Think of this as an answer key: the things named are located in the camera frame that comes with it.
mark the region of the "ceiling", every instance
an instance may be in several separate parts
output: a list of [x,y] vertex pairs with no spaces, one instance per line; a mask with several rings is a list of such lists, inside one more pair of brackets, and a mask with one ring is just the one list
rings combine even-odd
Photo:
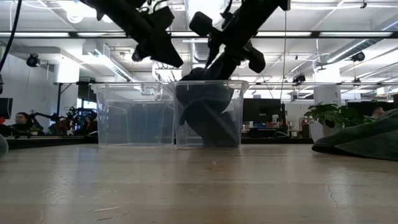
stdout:
[[[240,1],[235,1],[233,10],[237,9]],[[277,9],[273,15],[264,23],[260,30],[345,30],[345,31],[366,31],[380,30],[380,24],[390,18],[397,16],[398,2],[393,0],[367,1],[368,7],[360,9],[363,1],[345,0],[292,0],[292,10],[286,13]],[[71,23],[68,20],[65,5],[73,4],[71,1],[28,1],[22,5],[21,17],[18,31],[111,31],[120,30],[114,23],[96,21],[94,17],[85,17],[79,23]],[[185,13],[184,0],[170,0],[175,20],[170,30],[188,30],[187,17]],[[15,14],[16,4],[12,1],[0,1],[0,31],[10,30],[11,19]],[[82,53],[82,45],[86,40],[78,39],[17,39],[13,48],[28,49],[29,47],[59,47],[68,52],[85,66],[81,70],[81,76],[92,76],[96,78],[112,77],[113,74],[103,65],[85,63]],[[111,57],[117,61],[125,71],[140,76],[151,77],[152,61],[134,62],[131,55],[134,52],[136,42],[130,39],[96,39],[97,46],[106,44],[111,49]],[[192,53],[189,43],[184,39],[173,39],[172,42],[177,52],[184,60],[182,67],[183,75],[186,75],[193,64]],[[352,39],[252,39],[253,46],[264,54],[267,67],[262,76],[270,82],[281,82],[282,77],[291,82],[291,78],[298,74],[297,68],[306,60],[317,59],[318,54],[330,54],[341,47],[349,44]],[[378,71],[380,68],[396,63],[398,56],[398,39],[388,39],[379,42],[363,50],[366,59],[357,62],[355,69],[351,61],[338,63],[342,81],[351,81],[355,75]],[[27,56],[28,52],[15,50],[14,54],[21,57]],[[307,62],[300,67],[300,72],[306,74],[307,81],[312,80],[313,63]],[[262,82],[262,76],[251,71],[248,66],[237,68],[234,76],[250,82]],[[367,82],[378,82],[390,77],[398,77],[398,67],[388,72],[380,73],[369,79]]]

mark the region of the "computer monitor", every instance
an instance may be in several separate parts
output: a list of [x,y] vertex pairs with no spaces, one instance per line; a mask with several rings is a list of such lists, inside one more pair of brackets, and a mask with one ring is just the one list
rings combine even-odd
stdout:
[[12,98],[0,98],[0,117],[11,118]]

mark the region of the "clear plastic bin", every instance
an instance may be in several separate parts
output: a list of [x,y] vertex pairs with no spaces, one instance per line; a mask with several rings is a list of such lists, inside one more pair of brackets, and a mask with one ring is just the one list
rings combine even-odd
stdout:
[[100,147],[174,143],[174,99],[167,85],[100,85],[97,110]]
[[238,148],[248,88],[239,80],[173,83],[178,148]]

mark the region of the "person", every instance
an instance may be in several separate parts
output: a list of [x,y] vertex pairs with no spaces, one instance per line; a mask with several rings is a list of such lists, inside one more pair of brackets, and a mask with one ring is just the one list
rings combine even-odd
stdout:
[[15,124],[11,125],[11,127],[18,131],[29,132],[29,129],[33,127],[33,122],[29,114],[19,112],[15,116]]
[[384,109],[379,106],[373,110],[372,118],[378,119],[382,114],[384,114],[384,112]]

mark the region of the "wooden table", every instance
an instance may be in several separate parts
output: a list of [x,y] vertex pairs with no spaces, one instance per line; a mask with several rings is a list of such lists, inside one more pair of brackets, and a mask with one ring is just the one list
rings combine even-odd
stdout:
[[397,223],[398,163],[310,145],[11,151],[0,223]]

